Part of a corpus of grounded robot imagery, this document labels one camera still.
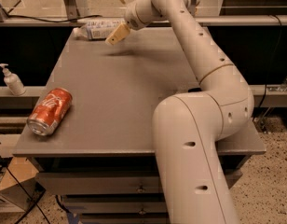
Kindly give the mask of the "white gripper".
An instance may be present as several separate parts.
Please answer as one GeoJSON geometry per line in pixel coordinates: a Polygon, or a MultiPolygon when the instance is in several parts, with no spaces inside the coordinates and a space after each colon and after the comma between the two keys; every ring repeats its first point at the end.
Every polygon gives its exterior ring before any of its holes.
{"type": "Polygon", "coordinates": [[[134,0],[127,5],[124,20],[107,36],[105,43],[115,45],[130,34],[130,28],[140,30],[152,22],[153,7],[151,0],[134,0]]]}

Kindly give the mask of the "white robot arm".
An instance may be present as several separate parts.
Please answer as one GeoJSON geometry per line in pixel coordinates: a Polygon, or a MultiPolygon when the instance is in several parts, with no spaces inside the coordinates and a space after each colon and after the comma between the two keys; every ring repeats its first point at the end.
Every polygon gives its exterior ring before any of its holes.
{"type": "Polygon", "coordinates": [[[160,102],[153,114],[153,147],[171,224],[239,224],[216,141],[250,119],[253,93],[238,68],[190,14],[190,0],[135,0],[124,23],[106,39],[169,21],[200,86],[160,102]]]}

